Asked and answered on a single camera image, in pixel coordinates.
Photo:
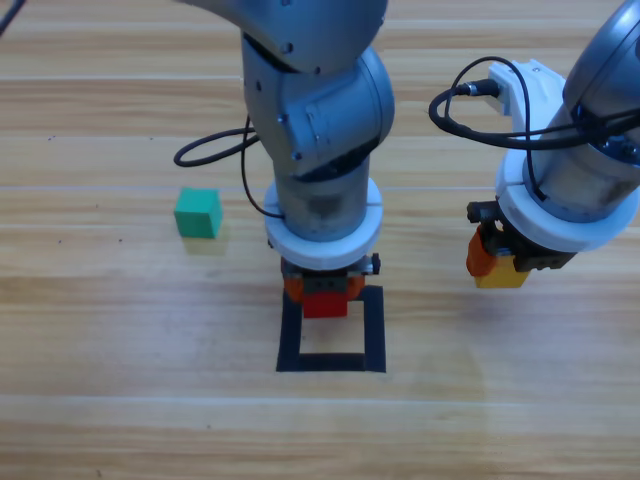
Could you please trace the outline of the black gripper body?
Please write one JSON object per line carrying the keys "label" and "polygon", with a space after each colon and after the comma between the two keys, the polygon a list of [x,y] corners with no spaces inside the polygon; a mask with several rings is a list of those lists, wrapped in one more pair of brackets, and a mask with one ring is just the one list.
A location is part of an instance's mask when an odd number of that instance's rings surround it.
{"label": "black gripper body", "polygon": [[378,253],[365,255],[355,263],[337,270],[311,270],[295,265],[284,257],[280,260],[282,278],[302,277],[304,279],[304,296],[320,293],[343,293],[347,295],[349,277],[362,275],[378,275],[381,269],[381,258]]}
{"label": "black gripper body", "polygon": [[484,227],[483,243],[497,257],[510,257],[515,272],[560,269],[575,257],[574,252],[560,252],[543,247],[519,232],[501,210],[497,200],[470,202],[467,219]]}

